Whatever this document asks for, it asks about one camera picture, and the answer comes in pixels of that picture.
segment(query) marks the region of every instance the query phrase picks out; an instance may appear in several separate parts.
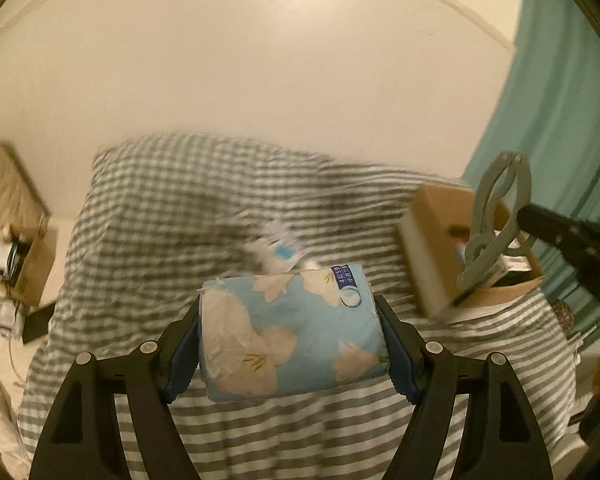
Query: teal curtain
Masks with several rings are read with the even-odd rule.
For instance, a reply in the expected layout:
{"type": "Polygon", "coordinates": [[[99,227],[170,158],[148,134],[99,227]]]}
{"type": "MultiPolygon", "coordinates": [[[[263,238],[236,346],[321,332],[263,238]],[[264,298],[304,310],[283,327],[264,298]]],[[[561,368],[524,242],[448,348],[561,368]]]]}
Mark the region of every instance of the teal curtain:
{"type": "MultiPolygon", "coordinates": [[[[573,0],[523,0],[516,55],[491,122],[464,173],[476,186],[503,150],[528,155],[533,201],[600,222],[600,39],[573,0]]],[[[535,247],[550,302],[574,309],[574,332],[600,331],[600,305],[558,251],[535,247]]]]}

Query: checkered comforter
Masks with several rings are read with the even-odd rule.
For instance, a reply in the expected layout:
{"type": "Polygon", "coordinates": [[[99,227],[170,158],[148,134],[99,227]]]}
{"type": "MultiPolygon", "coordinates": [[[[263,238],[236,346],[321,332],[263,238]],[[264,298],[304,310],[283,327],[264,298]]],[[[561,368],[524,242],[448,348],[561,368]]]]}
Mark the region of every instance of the checkered comforter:
{"type": "MultiPolygon", "coordinates": [[[[242,245],[274,218],[325,266],[362,263],[373,292],[384,294],[424,339],[467,356],[506,354],[551,449],[567,425],[574,363],[542,294],[452,326],[423,319],[414,308],[394,235],[424,180],[440,179],[197,135],[132,140],[99,154],[48,343],[27,375],[18,423],[29,452],[76,354],[125,354],[181,317],[204,280],[256,273],[242,245]]],[[[457,398],[439,478],[450,477],[466,405],[465,397],[457,398]]],[[[196,374],[171,405],[203,480],[380,478],[412,411],[387,377],[314,394],[213,404],[196,374]]],[[[146,478],[124,397],[118,420],[132,477],[146,478]]]]}

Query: black tool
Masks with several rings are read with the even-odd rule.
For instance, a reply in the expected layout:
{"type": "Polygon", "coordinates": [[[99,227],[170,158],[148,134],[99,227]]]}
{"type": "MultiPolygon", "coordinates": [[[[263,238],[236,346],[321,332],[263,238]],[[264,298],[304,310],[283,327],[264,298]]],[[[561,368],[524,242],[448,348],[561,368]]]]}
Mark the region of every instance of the black tool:
{"type": "MultiPolygon", "coordinates": [[[[556,247],[576,270],[578,282],[600,302],[600,225],[576,221],[529,204],[518,212],[520,229],[556,247]]],[[[593,398],[580,421],[580,436],[589,444],[570,480],[600,479],[600,397],[593,398]]]]}
{"type": "MultiPolygon", "coordinates": [[[[429,480],[438,466],[454,399],[470,394],[454,470],[458,479],[550,479],[551,466],[531,406],[504,355],[454,356],[425,344],[400,322],[382,296],[376,306],[387,341],[389,374],[398,393],[416,404],[385,479],[429,480]]],[[[78,355],[49,412],[30,480],[128,479],[114,394],[126,394],[145,469],[152,480],[198,474],[167,408],[198,365],[198,300],[157,342],[127,356],[78,355]]]]}

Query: screw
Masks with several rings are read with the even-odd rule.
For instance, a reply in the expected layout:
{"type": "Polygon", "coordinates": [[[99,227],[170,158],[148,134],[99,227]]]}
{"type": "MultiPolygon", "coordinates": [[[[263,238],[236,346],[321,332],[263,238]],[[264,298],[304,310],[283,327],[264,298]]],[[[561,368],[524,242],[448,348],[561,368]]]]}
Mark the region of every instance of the screw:
{"type": "Polygon", "coordinates": [[[155,341],[145,341],[140,345],[140,351],[143,354],[152,354],[158,349],[158,343],[155,341]]]}
{"type": "Polygon", "coordinates": [[[75,362],[77,362],[79,365],[85,365],[89,361],[91,361],[91,354],[89,352],[82,352],[81,354],[78,354],[78,357],[75,358],[75,362]]]}
{"type": "Polygon", "coordinates": [[[437,341],[429,341],[424,348],[427,349],[427,352],[430,354],[439,354],[443,351],[444,347],[437,341]]]}
{"type": "Polygon", "coordinates": [[[491,354],[491,361],[494,364],[502,366],[504,363],[507,362],[507,358],[504,357],[504,355],[502,355],[500,352],[494,352],[493,354],[491,354]]]}

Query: white flower print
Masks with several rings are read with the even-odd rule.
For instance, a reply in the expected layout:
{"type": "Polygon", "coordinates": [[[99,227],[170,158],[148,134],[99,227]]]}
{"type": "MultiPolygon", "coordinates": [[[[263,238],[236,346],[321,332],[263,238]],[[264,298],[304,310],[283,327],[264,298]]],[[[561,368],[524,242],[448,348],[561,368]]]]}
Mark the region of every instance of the white flower print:
{"type": "Polygon", "coordinates": [[[246,307],[221,285],[203,293],[202,332],[205,363],[213,378],[238,370],[247,350],[256,351],[259,343],[246,307]]]}
{"type": "Polygon", "coordinates": [[[286,294],[286,286],[293,278],[292,274],[264,274],[255,277],[253,289],[255,292],[264,292],[264,301],[271,303],[281,292],[286,294]]]}
{"type": "Polygon", "coordinates": [[[219,378],[216,386],[222,391],[245,397],[270,397],[278,392],[276,366],[291,359],[298,336],[288,328],[269,326],[258,338],[266,349],[249,350],[236,372],[219,378]]]}
{"type": "Polygon", "coordinates": [[[215,285],[202,297],[202,332],[206,371],[230,394],[270,397],[278,391],[276,365],[289,361],[298,336],[269,326],[259,335],[240,299],[215,285]]]}
{"type": "Polygon", "coordinates": [[[340,289],[331,269],[305,270],[300,273],[304,290],[322,296],[331,306],[339,306],[340,289]]]}
{"type": "Polygon", "coordinates": [[[338,342],[338,357],[333,360],[337,383],[347,383],[362,377],[380,363],[380,358],[353,343],[338,342]]]}
{"type": "Polygon", "coordinates": [[[269,355],[277,365],[283,365],[291,359],[296,346],[298,336],[293,330],[283,326],[267,326],[260,336],[264,339],[269,349],[269,355]]]}

